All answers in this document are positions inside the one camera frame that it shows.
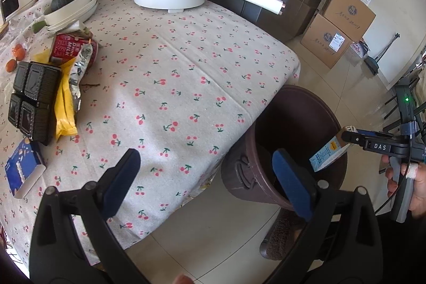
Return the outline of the person's right hand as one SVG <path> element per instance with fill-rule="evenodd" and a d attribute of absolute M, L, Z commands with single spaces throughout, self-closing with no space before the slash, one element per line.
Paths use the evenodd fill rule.
<path fill-rule="evenodd" d="M 398 184 L 393 180 L 393 169 L 389 167 L 386 170 L 385 176 L 388 179 L 387 196 L 390 197 L 391 194 L 396 191 Z M 425 216 L 426 210 L 426 166 L 421 163 L 417 167 L 417 174 L 415 176 L 415 184 L 412 200 L 410 202 L 409 210 L 412 213 L 414 219 L 420 219 Z"/>

